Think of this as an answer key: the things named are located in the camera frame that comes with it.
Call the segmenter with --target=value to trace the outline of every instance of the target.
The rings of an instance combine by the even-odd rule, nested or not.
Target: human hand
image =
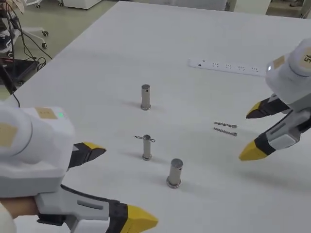
[[[25,215],[38,215],[39,211],[33,197],[3,198],[1,204],[11,214],[12,218]]]

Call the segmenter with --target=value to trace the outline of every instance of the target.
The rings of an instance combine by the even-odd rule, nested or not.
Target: wire
[[[16,70],[16,63],[15,63],[15,50],[14,50],[14,33],[11,27],[11,22],[10,22],[10,16],[7,13],[7,11],[5,11],[3,9],[3,12],[6,14],[6,19],[8,21],[8,26],[9,26],[9,32],[10,32],[10,37],[11,37],[11,47],[12,47],[12,59],[13,59],[13,79],[15,78],[15,70]]]
[[[8,20],[8,25],[9,25],[9,30],[10,30],[10,37],[11,37],[11,46],[12,46],[12,55],[13,55],[13,77],[15,76],[15,54],[14,54],[14,43],[13,43],[13,31],[11,28],[11,24],[10,24],[10,19],[9,16],[7,14],[7,12],[5,11],[5,9],[2,9],[3,13],[6,14],[6,18]],[[13,97],[15,98],[15,100],[17,101],[18,107],[20,108],[20,102],[18,100],[18,98],[16,97],[16,95],[14,94],[14,89],[16,89],[16,87],[14,86],[13,80],[11,78],[11,76],[9,75],[9,73],[6,71],[5,67],[3,66],[3,70],[6,73],[7,77],[10,79],[11,81],[11,90],[8,90],[9,92],[12,92]]]
[[[48,55],[35,41],[34,41],[34,39],[32,39],[30,36],[28,36],[27,34],[24,34],[23,33],[23,31],[22,31],[22,27],[21,27],[21,24],[20,24],[20,21],[19,21],[19,18],[17,17],[17,14],[15,13],[15,11],[14,11],[14,9],[12,8],[12,6],[10,6],[9,5],[9,7],[10,7],[10,9],[11,9],[11,11],[14,13],[14,15],[16,16],[16,20],[17,20],[17,22],[18,22],[18,24],[19,24],[19,28],[18,28],[18,30],[21,32],[21,34],[22,35],[25,35],[25,36],[27,36],[45,55],[47,55],[51,60],[53,59],[50,55]]]
[[[9,7],[11,8],[11,10],[14,12],[14,15],[15,15],[15,17],[12,16],[12,23],[14,24],[14,26],[15,26],[15,27],[20,31],[20,33],[21,33],[21,38],[22,38],[22,42],[23,42],[24,54],[27,55],[28,58],[31,58],[31,59],[34,61],[35,66],[36,66],[36,70],[39,71],[38,64],[37,64],[37,61],[36,61],[35,57],[34,57],[33,54],[30,52],[29,48],[26,46],[25,39],[24,39],[24,32],[23,32],[22,29],[21,29],[20,21],[19,21],[17,15],[16,15],[15,11],[13,10],[13,8],[12,8],[10,5],[9,5]]]

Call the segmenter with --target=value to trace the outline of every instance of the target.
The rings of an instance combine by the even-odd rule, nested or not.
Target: label sticker
[[[35,108],[41,119],[57,119],[51,108]]]
[[[16,127],[5,123],[0,123],[0,146],[10,148],[12,146],[16,133]]]
[[[273,61],[274,69],[279,68],[281,65],[285,63],[285,57],[281,56]]]
[[[311,47],[305,49],[304,55],[300,60],[300,65],[304,68],[311,68]]]

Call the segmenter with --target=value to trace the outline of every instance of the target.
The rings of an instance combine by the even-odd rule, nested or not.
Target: table surface
[[[207,58],[265,66],[311,36],[311,21],[119,2],[17,91],[22,107],[61,106],[78,141],[107,153],[64,184],[138,205],[159,218],[151,233],[292,233],[310,230],[310,132],[269,158],[242,163],[244,146],[282,116],[246,120],[271,95],[263,77],[187,66]],[[139,108],[151,86],[150,111]],[[15,104],[14,99],[7,100]],[[238,137],[213,122],[238,124]],[[141,159],[149,134],[152,160]],[[170,161],[182,185],[166,185]],[[17,220],[20,232],[66,232]]]

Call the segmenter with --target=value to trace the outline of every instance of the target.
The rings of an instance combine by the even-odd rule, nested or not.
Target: white cabinet
[[[66,7],[89,9],[100,1],[101,0],[63,0],[63,3]]]

